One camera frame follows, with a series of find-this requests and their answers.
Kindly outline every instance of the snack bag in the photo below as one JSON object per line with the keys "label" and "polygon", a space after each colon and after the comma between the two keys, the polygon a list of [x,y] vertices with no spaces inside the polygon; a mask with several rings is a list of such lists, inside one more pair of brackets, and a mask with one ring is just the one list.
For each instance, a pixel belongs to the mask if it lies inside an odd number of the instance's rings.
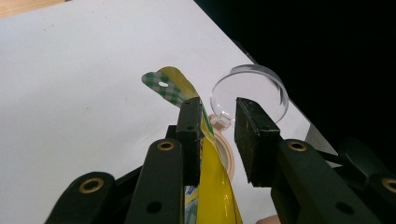
{"label": "snack bag", "polygon": [[[142,82],[177,107],[181,107],[185,100],[199,97],[192,84],[172,66],[146,73],[142,76]],[[185,223],[243,223],[204,105],[201,131],[205,136],[201,152],[200,183],[197,187],[185,187]]]}

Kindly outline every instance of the white oval hole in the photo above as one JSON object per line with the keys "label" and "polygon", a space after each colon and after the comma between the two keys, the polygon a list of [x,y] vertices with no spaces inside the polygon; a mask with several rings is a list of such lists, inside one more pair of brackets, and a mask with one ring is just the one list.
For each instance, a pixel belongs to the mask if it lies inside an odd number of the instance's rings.
{"label": "white oval hole", "polygon": [[160,86],[162,86],[162,87],[168,87],[169,86],[168,83],[165,83],[165,82],[159,82],[158,84]]}

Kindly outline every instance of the green checkered pattern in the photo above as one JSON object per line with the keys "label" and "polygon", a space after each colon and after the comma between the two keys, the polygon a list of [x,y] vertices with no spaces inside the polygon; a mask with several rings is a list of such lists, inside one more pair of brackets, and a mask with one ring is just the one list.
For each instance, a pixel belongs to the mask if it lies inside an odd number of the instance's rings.
{"label": "green checkered pattern", "polygon": [[187,97],[180,91],[180,89],[169,79],[169,77],[159,72],[150,72],[142,76],[142,82],[150,89],[159,93],[163,99],[167,100],[177,107],[187,100]]}

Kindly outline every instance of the black background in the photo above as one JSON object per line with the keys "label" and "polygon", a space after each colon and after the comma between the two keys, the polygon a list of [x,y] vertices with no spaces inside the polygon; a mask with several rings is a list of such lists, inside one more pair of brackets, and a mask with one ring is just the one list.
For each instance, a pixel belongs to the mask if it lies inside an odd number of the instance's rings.
{"label": "black background", "polygon": [[281,77],[290,99],[336,150],[356,137],[396,174],[392,1],[195,2]]}

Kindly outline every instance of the transparent plastic lid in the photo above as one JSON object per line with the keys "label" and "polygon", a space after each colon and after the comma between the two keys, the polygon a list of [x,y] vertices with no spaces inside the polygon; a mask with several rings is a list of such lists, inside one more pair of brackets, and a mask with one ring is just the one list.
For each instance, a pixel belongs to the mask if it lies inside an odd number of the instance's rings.
{"label": "transparent plastic lid", "polygon": [[258,64],[244,64],[233,68],[212,90],[210,104],[223,130],[234,126],[236,98],[257,102],[278,123],[289,107],[289,96],[280,77],[271,69]]}

